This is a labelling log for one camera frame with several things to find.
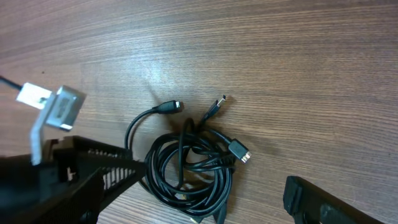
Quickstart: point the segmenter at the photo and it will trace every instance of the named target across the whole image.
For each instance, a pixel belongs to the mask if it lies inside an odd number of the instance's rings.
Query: black wire
[[[8,80],[7,78],[4,78],[2,75],[0,75],[0,80],[2,82],[4,82],[5,84],[9,85],[10,87],[15,88],[15,89],[17,89],[19,91],[22,89],[21,85],[19,85],[17,83],[14,83],[13,81]]]
[[[127,129],[126,140],[134,124],[147,114],[153,113],[148,110],[137,116]],[[180,210],[193,218],[205,218],[218,213],[226,205],[228,195],[232,187],[232,174],[235,170],[236,158],[228,150],[223,150],[216,141],[208,139],[204,133],[210,133],[219,139],[225,148],[231,143],[229,137],[214,129],[203,128],[204,122],[198,127],[191,118],[185,120],[183,128],[179,133],[168,133],[158,137],[150,151],[147,153],[145,163],[147,166],[145,182],[140,184],[149,193],[154,195],[162,203]],[[206,155],[207,159],[200,162],[187,162],[188,153]],[[171,158],[178,154],[178,184],[170,185],[165,179],[166,165]],[[203,183],[200,188],[183,189],[183,170],[191,172],[214,172],[212,183]],[[185,195],[186,199],[177,197]]]

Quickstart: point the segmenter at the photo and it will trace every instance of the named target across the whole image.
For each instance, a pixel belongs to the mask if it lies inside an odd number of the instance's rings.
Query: tangled black cable
[[[177,104],[179,105],[177,101],[166,102],[162,104],[163,108],[160,105],[140,114],[127,129],[125,147],[129,149],[129,133],[138,120],[152,113],[179,112]],[[219,108],[219,101],[216,101],[204,115],[200,125],[195,127],[193,120],[188,118],[179,133],[164,134],[157,138],[145,158],[147,165],[145,182],[140,180],[140,184],[149,193],[164,204],[185,213],[197,223],[210,215],[215,217],[217,223],[224,223],[226,201],[231,191],[232,174],[235,170],[234,163],[236,158],[244,161],[250,156],[247,149],[236,139],[231,140],[219,131],[204,127],[205,121]],[[216,141],[208,139],[204,135],[205,132],[216,136],[228,150],[223,150]],[[207,159],[194,163],[187,162],[191,150],[195,154],[206,155]],[[178,154],[178,184],[174,187],[166,181],[165,170],[175,154]],[[198,189],[182,189],[186,184],[183,169],[192,172],[214,171],[214,181],[210,184],[204,183],[205,187]]]

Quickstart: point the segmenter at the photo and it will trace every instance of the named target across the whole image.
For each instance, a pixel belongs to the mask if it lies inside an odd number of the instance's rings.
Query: wood grain surface
[[[398,1],[2,0],[0,73],[88,94],[72,133],[48,138],[123,146],[137,114],[183,101],[183,113],[141,123],[136,159],[227,95],[209,125],[253,157],[238,164],[226,223],[293,223],[288,175],[398,223]],[[29,152],[38,114],[16,94],[0,88],[4,156]],[[190,220],[136,184],[99,223]]]

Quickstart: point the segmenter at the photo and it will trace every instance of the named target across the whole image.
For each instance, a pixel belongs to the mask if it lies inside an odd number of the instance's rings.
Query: wooden table
[[[69,134],[117,146],[138,113],[183,101],[183,113],[153,115],[139,126],[137,159],[160,134],[187,117],[198,121],[227,95],[209,125],[253,153],[237,165],[227,223],[293,223],[282,203],[288,175],[397,223],[397,3],[3,0],[0,73],[51,90],[84,91]],[[38,114],[15,102],[16,94],[0,88],[6,156],[29,152]],[[139,185],[99,222],[190,223]]]

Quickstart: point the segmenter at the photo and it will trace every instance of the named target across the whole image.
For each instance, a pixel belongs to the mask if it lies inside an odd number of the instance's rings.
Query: black cable
[[[10,87],[12,87],[12,88],[15,88],[15,89],[17,89],[17,90],[19,90],[19,91],[22,89],[22,86],[21,86],[21,85],[19,85],[19,84],[17,84],[17,83],[14,83],[13,81],[8,80],[7,78],[4,78],[2,75],[0,75],[0,80],[1,80],[2,82],[4,82],[5,84],[7,84],[8,86],[10,86]]]
[[[213,116],[220,108],[219,104],[216,103],[216,105],[217,109],[213,105],[206,114]],[[151,113],[159,113],[159,111],[147,110],[131,122],[125,137],[126,149],[132,150],[128,147],[128,137],[134,124]],[[168,133],[157,138],[146,155],[145,182],[140,180],[140,184],[162,203],[180,210],[197,223],[205,217],[214,215],[217,224],[221,224],[224,223],[226,217],[226,202],[232,188],[236,158],[243,161],[243,157],[246,156],[247,160],[250,153],[239,141],[231,140],[217,130],[206,128],[205,121],[211,116],[204,116],[198,126],[195,126],[193,120],[188,118],[179,133]],[[217,140],[212,141],[205,133],[210,133]],[[223,150],[217,142],[221,142],[225,149]],[[190,151],[198,155],[206,155],[207,159],[189,163],[187,156]],[[176,154],[178,155],[178,184],[172,186],[165,179],[165,170],[166,165]],[[191,172],[213,171],[214,181],[210,184],[203,183],[203,186],[199,188],[184,189],[184,185],[187,184],[184,182],[184,169]]]

